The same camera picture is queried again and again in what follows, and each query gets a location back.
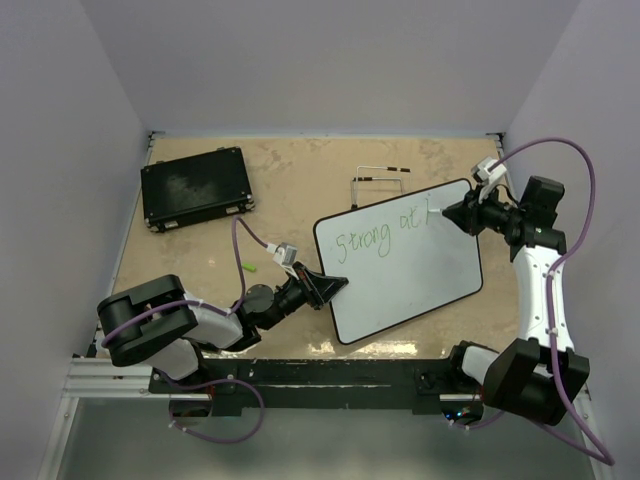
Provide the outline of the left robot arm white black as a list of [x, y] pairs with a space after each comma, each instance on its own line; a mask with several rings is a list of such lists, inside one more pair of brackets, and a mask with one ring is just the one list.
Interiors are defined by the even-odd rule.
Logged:
[[116, 367], [149, 365], [196, 392], [207, 380], [203, 351], [244, 351], [261, 341], [261, 331], [305, 305], [322, 309], [348, 284], [296, 262], [283, 285], [254, 285], [224, 310], [190, 294], [178, 276], [164, 275], [98, 304], [101, 347]]

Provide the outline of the white whiteboard with dark frame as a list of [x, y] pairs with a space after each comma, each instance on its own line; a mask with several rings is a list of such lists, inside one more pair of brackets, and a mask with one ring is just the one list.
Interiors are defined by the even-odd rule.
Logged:
[[479, 241], [441, 215], [471, 189], [457, 179], [319, 219], [322, 271], [349, 284], [331, 301], [338, 341], [353, 344], [479, 292]]

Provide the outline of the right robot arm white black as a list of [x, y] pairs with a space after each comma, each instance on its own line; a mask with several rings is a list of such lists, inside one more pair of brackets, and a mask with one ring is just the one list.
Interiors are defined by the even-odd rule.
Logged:
[[486, 229], [503, 236], [516, 272], [519, 330], [502, 352], [462, 341], [445, 369], [448, 386], [459, 393], [481, 387], [485, 405], [555, 426], [590, 373], [587, 358], [575, 351], [564, 317], [561, 268], [566, 236], [555, 229], [564, 186], [539, 176], [529, 178], [520, 200], [503, 201], [497, 186], [478, 184], [443, 215], [463, 232]]

